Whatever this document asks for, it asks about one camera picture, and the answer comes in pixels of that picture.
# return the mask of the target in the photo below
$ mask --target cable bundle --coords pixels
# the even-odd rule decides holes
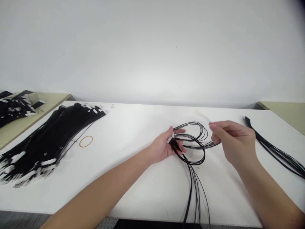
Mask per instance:
[[[186,208],[186,213],[184,215],[184,220],[183,220],[183,228],[185,226],[186,223],[186,219],[187,219],[187,215],[188,215],[188,211],[189,211],[189,207],[190,207],[190,203],[191,203],[191,197],[192,197],[192,189],[193,189],[193,185],[195,188],[195,193],[196,193],[196,201],[195,201],[195,219],[194,219],[194,223],[196,222],[196,213],[198,212],[198,218],[199,218],[199,223],[200,223],[200,216],[201,216],[201,208],[200,208],[200,192],[199,192],[199,188],[201,187],[207,202],[207,197],[205,194],[205,191],[203,189],[202,183],[198,177],[198,175],[196,174],[195,170],[193,169],[192,165],[200,165],[204,162],[205,157],[206,157],[206,151],[205,149],[211,148],[213,146],[216,146],[216,144],[213,143],[213,141],[210,142],[204,142],[204,140],[207,139],[208,137],[208,132],[206,130],[206,128],[200,124],[199,122],[188,122],[185,124],[182,124],[180,126],[177,126],[176,128],[174,128],[174,130],[177,129],[181,129],[185,126],[190,126],[190,125],[197,125],[200,128],[200,133],[198,135],[198,137],[194,137],[192,135],[189,134],[176,134],[169,142],[169,144],[171,145],[172,149],[174,150],[174,152],[176,153],[176,155],[182,160],[184,161],[189,169],[190,172],[190,178],[191,178],[191,188],[190,188],[190,194],[189,194],[189,198],[188,198],[188,203],[187,203],[187,208]],[[203,151],[203,157],[202,159],[200,159],[199,161],[194,161],[191,162],[187,159],[187,157],[183,154],[181,157],[178,152],[177,149],[180,150],[178,143],[176,142],[176,140],[181,140],[181,141],[185,141],[185,142],[195,142],[197,143],[199,146],[193,146],[193,145],[183,145],[186,148],[189,149],[201,149]],[[209,210],[209,205],[207,202],[207,209],[208,209],[208,217],[209,217],[209,227],[211,228],[211,223],[210,223],[210,210]]]
[[[45,102],[40,100],[33,104],[29,97],[25,96],[31,93],[31,91],[25,90],[13,97],[8,97],[13,95],[8,91],[0,93],[0,128],[16,119],[37,114],[35,109]]]
[[[255,131],[255,136],[258,142],[261,144],[264,149],[270,153],[272,157],[274,157],[281,165],[283,165],[286,169],[293,172],[294,174],[298,175],[305,179],[305,168],[304,166],[299,163],[296,159],[292,156],[288,155],[284,151],[276,148],[274,145],[269,143],[266,139],[264,139],[256,130],[251,126],[251,121],[248,117],[245,117],[246,124],[249,128]]]
[[[76,142],[72,139],[105,115],[98,106],[79,103],[70,107],[60,106],[25,140],[0,156],[1,181],[17,180],[14,187],[18,188],[35,177],[48,176]],[[66,149],[70,141],[74,143]]]

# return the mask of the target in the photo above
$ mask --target forearm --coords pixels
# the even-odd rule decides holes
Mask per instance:
[[[142,150],[97,178],[50,217],[41,229],[95,228],[152,164],[147,151],[148,148]]]
[[[303,228],[304,213],[258,160],[235,168],[265,228]]]

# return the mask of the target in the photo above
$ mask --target white wall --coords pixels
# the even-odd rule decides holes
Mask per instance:
[[[2,0],[0,89],[243,107],[305,102],[292,0]]]

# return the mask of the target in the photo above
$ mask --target floor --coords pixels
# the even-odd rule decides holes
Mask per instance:
[[[0,211],[0,229],[38,229],[48,218],[48,214]],[[105,218],[97,229],[113,229],[118,219]],[[254,229],[250,227],[233,227],[212,225],[211,229]]]

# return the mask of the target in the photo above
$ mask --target left hand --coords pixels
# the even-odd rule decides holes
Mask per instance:
[[[175,151],[173,151],[170,144],[167,143],[167,139],[172,135],[172,132],[174,134],[180,134],[184,133],[184,129],[178,129],[173,130],[173,127],[170,126],[169,129],[160,134],[156,139],[152,142],[152,144],[148,147],[149,153],[152,157],[152,162],[158,163],[160,161],[163,161],[165,158],[169,157],[170,155],[174,155]],[[186,153],[186,149],[182,146],[182,141],[177,141],[179,148],[182,150],[183,153]],[[182,155],[182,152],[180,150],[177,150],[179,155]]]

